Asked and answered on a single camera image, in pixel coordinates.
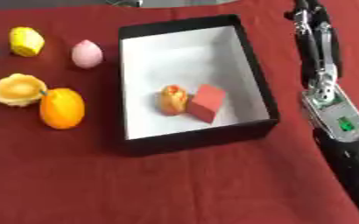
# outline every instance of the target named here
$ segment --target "robotic hand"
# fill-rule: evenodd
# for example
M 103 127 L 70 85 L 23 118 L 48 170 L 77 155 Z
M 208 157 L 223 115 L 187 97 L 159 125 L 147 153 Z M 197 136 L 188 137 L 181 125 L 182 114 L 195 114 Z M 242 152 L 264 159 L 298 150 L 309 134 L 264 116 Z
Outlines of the robotic hand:
M 296 0 L 285 17 L 295 23 L 302 60 L 301 100 L 324 158 L 359 208 L 359 111 L 339 87 L 341 58 L 336 32 L 317 0 Z

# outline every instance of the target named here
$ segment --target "red cube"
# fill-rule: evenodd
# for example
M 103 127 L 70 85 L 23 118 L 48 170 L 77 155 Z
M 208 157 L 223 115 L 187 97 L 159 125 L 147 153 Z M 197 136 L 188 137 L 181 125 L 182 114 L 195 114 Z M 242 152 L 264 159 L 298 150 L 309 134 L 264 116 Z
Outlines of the red cube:
M 225 95 L 223 90 L 203 84 L 187 105 L 187 112 L 206 123 L 212 123 Z

